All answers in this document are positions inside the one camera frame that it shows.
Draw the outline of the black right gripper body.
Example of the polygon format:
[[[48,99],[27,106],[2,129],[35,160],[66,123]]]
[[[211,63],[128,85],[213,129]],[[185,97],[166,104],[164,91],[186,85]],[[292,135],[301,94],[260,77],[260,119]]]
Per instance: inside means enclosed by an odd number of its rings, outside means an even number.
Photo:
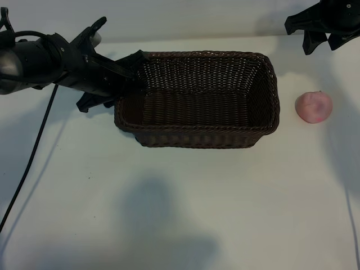
[[[320,1],[285,21],[288,35],[296,30],[353,34],[359,30],[359,1]]]

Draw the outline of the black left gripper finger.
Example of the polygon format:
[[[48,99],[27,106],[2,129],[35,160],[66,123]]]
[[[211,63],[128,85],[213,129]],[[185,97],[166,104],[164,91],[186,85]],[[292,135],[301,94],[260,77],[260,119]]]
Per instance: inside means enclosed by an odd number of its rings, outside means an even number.
[[[136,78],[138,69],[148,61],[148,53],[139,50],[129,56],[116,60],[115,64],[118,66],[116,72],[126,78]]]

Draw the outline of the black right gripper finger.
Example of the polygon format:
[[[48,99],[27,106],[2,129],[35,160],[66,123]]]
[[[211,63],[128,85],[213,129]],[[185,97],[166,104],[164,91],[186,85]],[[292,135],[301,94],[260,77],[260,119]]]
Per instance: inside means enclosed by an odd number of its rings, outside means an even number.
[[[354,34],[350,34],[350,35],[331,34],[328,38],[328,43],[331,50],[334,51],[354,38],[355,38]]]
[[[310,55],[321,43],[327,42],[325,33],[304,31],[304,53]]]

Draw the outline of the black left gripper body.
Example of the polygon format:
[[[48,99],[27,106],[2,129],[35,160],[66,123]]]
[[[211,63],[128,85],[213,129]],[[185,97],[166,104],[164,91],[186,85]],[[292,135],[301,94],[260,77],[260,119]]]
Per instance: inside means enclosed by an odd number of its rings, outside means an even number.
[[[125,83],[135,78],[119,75],[115,61],[96,53],[91,39],[84,34],[79,34],[70,45],[82,58],[77,59],[75,69],[66,71],[57,84],[84,92],[76,103],[83,113],[99,105],[114,106]]]

